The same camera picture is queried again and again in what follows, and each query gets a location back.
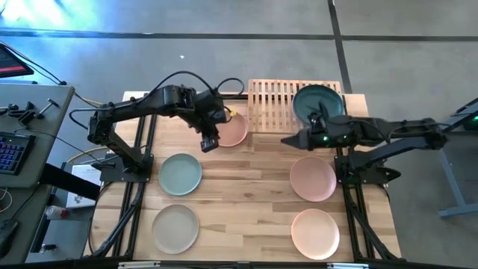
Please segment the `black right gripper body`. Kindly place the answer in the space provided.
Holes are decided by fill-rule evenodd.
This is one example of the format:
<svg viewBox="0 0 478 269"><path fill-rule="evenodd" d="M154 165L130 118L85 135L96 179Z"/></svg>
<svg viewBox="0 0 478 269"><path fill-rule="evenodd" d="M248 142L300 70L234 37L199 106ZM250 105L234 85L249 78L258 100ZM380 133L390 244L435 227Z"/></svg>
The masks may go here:
<svg viewBox="0 0 478 269"><path fill-rule="evenodd" d="M308 151L323 148L323 125L315 123L304 130L305 132L305 148Z"/></svg>

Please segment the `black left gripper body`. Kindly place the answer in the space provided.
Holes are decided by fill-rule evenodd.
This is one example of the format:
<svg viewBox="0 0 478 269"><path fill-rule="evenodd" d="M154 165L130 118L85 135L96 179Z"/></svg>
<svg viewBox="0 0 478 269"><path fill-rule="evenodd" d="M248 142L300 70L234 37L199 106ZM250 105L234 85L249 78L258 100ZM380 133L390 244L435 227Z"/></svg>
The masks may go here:
<svg viewBox="0 0 478 269"><path fill-rule="evenodd" d="M195 111L201 122L199 129L203 136L218 136L217 124L226 123L226 109L221 95L215 90L204 90L193 98Z"/></svg>

